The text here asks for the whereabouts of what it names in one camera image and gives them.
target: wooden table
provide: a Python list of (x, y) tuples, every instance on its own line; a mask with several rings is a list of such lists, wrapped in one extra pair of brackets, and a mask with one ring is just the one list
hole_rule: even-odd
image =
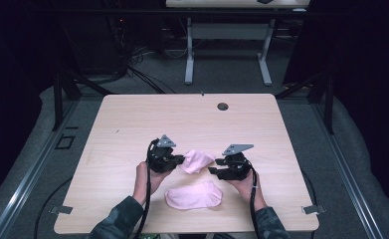
[[(220, 111), (219, 103), (229, 108)], [(175, 154), (197, 149), (221, 157), (231, 143), (253, 144), (244, 155), (260, 174), (265, 198), (287, 230), (318, 227), (315, 215), (301, 211), (312, 203), (274, 96), (126, 95), (104, 98), (64, 201), (73, 211), (60, 213), (55, 231), (89, 233), (132, 194), (136, 166), (145, 160), (149, 143), (163, 134), (176, 143)], [(169, 188), (207, 180), (224, 193), (219, 206), (177, 210), (166, 204)], [(177, 167), (152, 195), (143, 232), (254, 231), (249, 213), (236, 189), (207, 168), (186, 174)]]

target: hand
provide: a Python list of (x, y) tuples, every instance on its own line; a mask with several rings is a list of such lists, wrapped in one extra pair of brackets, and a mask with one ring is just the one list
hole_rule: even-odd
[[(160, 183), (171, 172), (172, 171), (157, 173), (150, 169), (150, 182), (151, 182), (150, 195), (153, 194), (157, 190), (157, 188), (159, 188)], [(132, 197), (142, 206), (145, 203), (146, 193), (147, 193), (147, 163), (143, 161), (136, 168), (134, 192), (132, 193)]]
[[(257, 189), (256, 189), (256, 197), (254, 200), (254, 209), (256, 211), (268, 207), (266, 204), (265, 198), (263, 197), (262, 192), (262, 186), (260, 185), (260, 178), (259, 174), (257, 175)], [(240, 181), (240, 180), (227, 180), (227, 182), (231, 185), (233, 185), (235, 188), (237, 188), (238, 192), (240, 193), (241, 197), (248, 203), (250, 203), (251, 200), (251, 191), (253, 189), (253, 171), (250, 170), (247, 174), (247, 177)]]

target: white table leg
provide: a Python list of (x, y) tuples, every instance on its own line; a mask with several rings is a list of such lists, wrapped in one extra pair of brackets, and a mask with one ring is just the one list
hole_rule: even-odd
[(266, 63), (266, 56), (269, 51), (269, 45), (272, 40), (274, 29), (275, 29), (275, 20), (273, 19), (271, 20), (271, 22), (269, 23), (266, 29), (266, 38), (265, 38), (265, 43), (263, 44), (262, 53), (257, 54), (260, 70), (262, 71), (263, 81), (265, 83), (265, 86), (268, 87), (272, 85), (272, 80), (271, 80), (271, 75), (269, 74), (268, 65)]
[(187, 21), (187, 67), (185, 69), (185, 84), (191, 85), (193, 83), (194, 73), (194, 53), (193, 53), (193, 34), (191, 18)]

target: pink cloth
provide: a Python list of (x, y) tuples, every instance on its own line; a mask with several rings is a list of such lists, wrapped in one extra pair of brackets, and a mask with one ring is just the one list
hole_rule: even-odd
[(187, 173), (199, 173), (201, 168), (214, 162), (216, 159), (210, 153), (203, 151), (191, 150), (185, 154), (184, 162), (179, 164), (179, 167)]
[(222, 201), (222, 191), (212, 181), (171, 188), (165, 192), (166, 202), (176, 209), (214, 207)]

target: sleeve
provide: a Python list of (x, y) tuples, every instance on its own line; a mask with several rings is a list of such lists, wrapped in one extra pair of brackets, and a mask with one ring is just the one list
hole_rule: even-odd
[(256, 221), (260, 239), (291, 238), (273, 207), (265, 207), (258, 210), (256, 212)]
[(107, 218), (96, 225), (89, 238), (129, 238), (142, 213), (141, 205), (134, 198), (127, 196), (112, 208)]

